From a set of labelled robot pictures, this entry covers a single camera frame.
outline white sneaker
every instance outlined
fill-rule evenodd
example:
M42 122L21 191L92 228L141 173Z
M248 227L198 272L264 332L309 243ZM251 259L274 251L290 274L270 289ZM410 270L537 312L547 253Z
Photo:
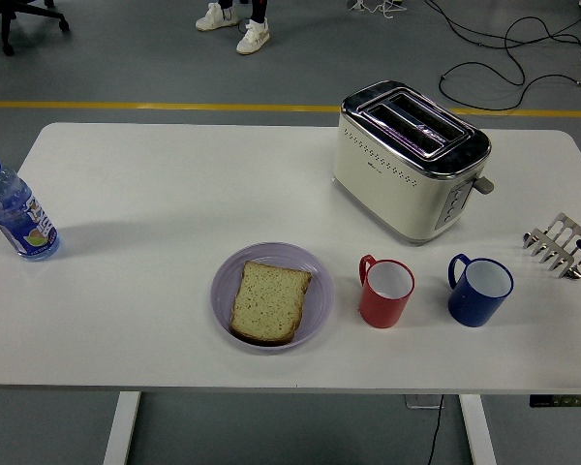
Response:
M213 31L220 27L234 26L239 23L239 17L234 12L234 6L222 10L219 3L209 3L209 10L204 17L196 21L198 31Z
M246 27L248 32L245 33L241 42L236 46L236 51L242 55L249 55L250 53L259 51L270 37L267 19L264 20L264 24L258 24L250 19L250 22Z

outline desk control panel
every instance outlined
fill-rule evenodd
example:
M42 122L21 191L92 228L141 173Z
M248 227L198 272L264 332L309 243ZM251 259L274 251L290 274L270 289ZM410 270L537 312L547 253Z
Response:
M580 395L530 395L530 407L581 407Z

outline plastic bottle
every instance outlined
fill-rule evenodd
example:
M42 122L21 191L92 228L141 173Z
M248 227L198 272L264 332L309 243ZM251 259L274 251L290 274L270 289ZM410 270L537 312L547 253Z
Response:
M1 165L0 230L21 257L31 261L50 257L60 244L58 231L28 185L15 171Z

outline bread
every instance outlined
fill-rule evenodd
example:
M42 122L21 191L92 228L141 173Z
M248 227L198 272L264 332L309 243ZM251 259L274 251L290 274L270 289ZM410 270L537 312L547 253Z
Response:
M248 261L234 298L230 332L259 346L288 344L301 323L312 274Z

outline toaster lever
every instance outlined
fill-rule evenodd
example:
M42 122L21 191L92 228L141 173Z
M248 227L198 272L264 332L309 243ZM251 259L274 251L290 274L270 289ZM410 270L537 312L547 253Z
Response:
M479 191L480 194L486 195L486 194L490 194L491 192L493 192L493 189L495 189L495 186L493 185L493 183L491 181L489 181L484 176L482 176L479 179L476 179L474 181L474 189Z

